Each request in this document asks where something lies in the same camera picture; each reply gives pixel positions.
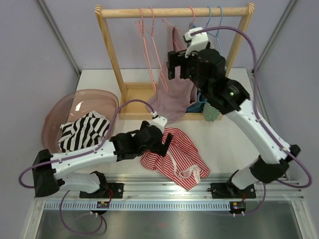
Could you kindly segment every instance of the purple garment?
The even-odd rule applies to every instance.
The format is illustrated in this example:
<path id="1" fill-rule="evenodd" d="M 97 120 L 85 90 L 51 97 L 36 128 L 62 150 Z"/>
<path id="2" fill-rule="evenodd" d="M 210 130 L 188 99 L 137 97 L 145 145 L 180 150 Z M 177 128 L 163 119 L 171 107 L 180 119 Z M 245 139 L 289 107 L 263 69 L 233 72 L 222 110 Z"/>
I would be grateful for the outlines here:
<path id="1" fill-rule="evenodd" d="M 185 50 L 185 43 L 173 26 L 167 28 L 167 52 L 176 50 Z M 157 111 L 160 115 L 168 118 L 168 122 L 172 123 L 175 120 L 182 118 L 188 107 L 194 104 L 197 100 L 197 88 L 194 86 L 190 79 L 181 79 L 180 67 L 175 69 L 175 78 L 168 79 L 168 69 L 166 67 L 167 55 L 165 61 L 162 62 L 162 72 L 165 77 L 168 92 L 165 91 L 163 83 L 159 79 L 156 93 L 152 96 L 148 103 Z"/>

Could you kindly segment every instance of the wall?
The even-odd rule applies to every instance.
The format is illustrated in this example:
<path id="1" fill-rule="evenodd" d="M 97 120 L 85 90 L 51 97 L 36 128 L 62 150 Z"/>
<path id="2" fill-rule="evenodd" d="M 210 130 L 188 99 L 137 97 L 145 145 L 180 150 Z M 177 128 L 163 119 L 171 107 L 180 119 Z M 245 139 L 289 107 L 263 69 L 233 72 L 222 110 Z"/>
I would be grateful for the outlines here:
<path id="1" fill-rule="evenodd" d="M 35 1 L 1 1 L 0 22 L 0 237 L 17 239 L 34 195 L 18 175 L 43 149 L 44 118 L 76 75 Z"/>
<path id="2" fill-rule="evenodd" d="M 81 69 L 111 69 L 111 63 L 107 55 L 101 31 L 99 29 L 94 6 L 103 4 L 104 8 L 148 8 L 148 7 L 206 7 L 218 6 L 236 7 L 245 6 L 248 0 L 45 0 L 58 28 L 61 31 L 73 57 Z M 272 31 L 282 15 L 289 0 L 254 0 L 256 4 L 255 14 L 251 20 L 248 34 L 255 43 L 258 55 L 265 47 Z M 218 17 L 213 17 L 210 26 L 219 23 Z M 120 67 L 123 69 L 143 69 L 146 63 L 141 52 L 141 44 L 135 21 L 139 19 L 109 19 L 109 28 L 115 44 Z M 170 18 L 177 27 L 187 30 L 189 18 Z M 237 27 L 239 17 L 226 17 L 223 25 Z M 207 17 L 197 18 L 196 25 L 205 26 Z M 147 26 L 152 25 L 152 19 L 145 20 Z M 161 19 L 157 19 L 155 36 L 161 59 L 165 55 L 166 33 Z M 223 54 L 227 56 L 234 33 L 221 31 Z M 252 59 L 248 45 L 244 42 L 234 64 L 237 67 L 252 68 Z"/>
<path id="3" fill-rule="evenodd" d="M 317 0 L 300 0 L 258 72 L 261 92 L 275 130 L 298 144 L 299 159 L 312 173 L 313 185 L 305 190 L 313 222 L 319 227 L 318 127 L 318 9 Z M 306 182 L 293 163 L 291 179 Z"/>

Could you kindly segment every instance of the wooden rack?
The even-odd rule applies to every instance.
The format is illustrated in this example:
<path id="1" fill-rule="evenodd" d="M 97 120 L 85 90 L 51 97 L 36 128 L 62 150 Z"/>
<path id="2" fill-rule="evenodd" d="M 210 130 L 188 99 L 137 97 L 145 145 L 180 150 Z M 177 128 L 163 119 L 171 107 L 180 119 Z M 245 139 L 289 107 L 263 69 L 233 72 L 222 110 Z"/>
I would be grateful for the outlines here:
<path id="1" fill-rule="evenodd" d="M 238 29 L 245 32 L 254 13 L 255 5 L 253 3 L 246 4 L 245 7 L 224 7 L 223 16 L 240 16 Z M 196 17 L 208 17 L 209 8 L 193 8 Z M 192 17 L 192 10 L 189 8 L 154 8 L 155 17 Z M 143 17 L 152 17 L 149 8 L 142 8 Z M 131 99 L 141 99 L 147 101 L 154 95 L 151 83 L 125 83 L 120 71 L 119 62 L 114 50 L 110 30 L 107 24 L 107 18 L 139 18 L 141 13 L 139 9 L 103 9 L 101 4 L 95 6 L 95 14 L 99 22 L 105 46 L 108 50 L 111 64 L 115 73 L 116 80 L 119 84 L 122 99 L 121 103 L 125 103 Z M 221 16 L 221 10 L 218 7 L 211 8 L 211 16 Z M 243 37 L 236 33 L 231 48 L 229 50 L 226 65 L 227 75 L 235 61 L 236 55 L 240 48 Z M 152 116 L 148 113 L 146 107 L 141 103 L 131 103 L 120 113 L 121 119 L 127 120 L 149 120 Z M 186 113 L 182 120 L 204 120 L 201 113 Z"/>

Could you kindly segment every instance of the laundry tub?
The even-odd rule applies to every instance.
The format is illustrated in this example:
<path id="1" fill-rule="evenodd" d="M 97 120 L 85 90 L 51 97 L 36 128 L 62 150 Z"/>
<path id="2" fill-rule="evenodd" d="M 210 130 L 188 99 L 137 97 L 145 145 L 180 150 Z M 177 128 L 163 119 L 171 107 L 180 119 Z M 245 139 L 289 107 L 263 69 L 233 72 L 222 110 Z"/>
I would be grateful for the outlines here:
<path id="1" fill-rule="evenodd" d="M 61 138 L 60 126 L 74 122 L 91 111 L 105 116 L 109 121 L 119 107 L 118 98 L 111 92 L 97 89 L 75 91 L 59 100 L 45 118 L 42 129 L 42 145 L 51 153 L 58 153 L 58 141 Z"/>

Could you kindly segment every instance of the red and white striped cloth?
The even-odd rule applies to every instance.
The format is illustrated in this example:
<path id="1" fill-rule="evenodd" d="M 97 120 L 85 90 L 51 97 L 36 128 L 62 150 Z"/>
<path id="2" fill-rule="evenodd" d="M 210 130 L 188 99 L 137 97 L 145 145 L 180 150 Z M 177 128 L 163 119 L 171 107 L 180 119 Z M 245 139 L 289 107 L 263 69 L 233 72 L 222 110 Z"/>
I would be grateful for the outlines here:
<path id="1" fill-rule="evenodd" d="M 190 190 L 198 184 L 200 178 L 209 175 L 209 168 L 201 159 L 195 144 L 178 128 L 165 128 L 162 142 L 171 133 L 173 139 L 165 157 L 147 151 L 141 158 L 143 167 L 158 172 L 173 182 Z"/>

